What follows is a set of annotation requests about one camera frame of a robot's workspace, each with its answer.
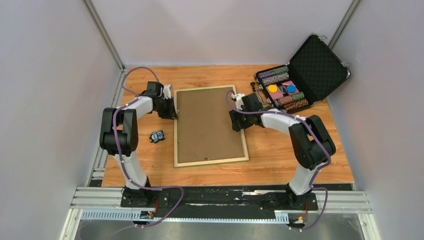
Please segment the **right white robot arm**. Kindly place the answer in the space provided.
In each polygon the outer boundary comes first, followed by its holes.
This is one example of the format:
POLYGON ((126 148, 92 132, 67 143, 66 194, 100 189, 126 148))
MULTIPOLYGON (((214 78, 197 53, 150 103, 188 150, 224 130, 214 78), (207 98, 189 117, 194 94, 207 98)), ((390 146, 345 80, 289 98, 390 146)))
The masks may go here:
POLYGON ((235 94, 229 90, 225 100, 231 108, 229 115, 233 131, 259 126, 290 137, 298 164, 288 184, 285 201, 292 209, 301 207, 306 201, 305 195, 313 189, 318 172, 331 163, 331 156, 336 153, 335 144, 321 118, 317 115, 302 117, 264 107, 254 93, 235 94))

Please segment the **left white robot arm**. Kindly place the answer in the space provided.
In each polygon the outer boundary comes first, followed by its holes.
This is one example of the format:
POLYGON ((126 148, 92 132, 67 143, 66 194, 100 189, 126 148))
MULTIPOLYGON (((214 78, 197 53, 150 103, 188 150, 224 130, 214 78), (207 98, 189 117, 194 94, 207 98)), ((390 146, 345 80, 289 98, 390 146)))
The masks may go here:
POLYGON ((118 162, 125 178, 123 197, 134 199, 142 207, 152 203, 155 188, 150 186, 136 153, 138 120, 152 112, 162 119, 178 119, 170 84, 149 81, 146 90, 129 103, 105 108, 100 126, 99 145, 118 162))

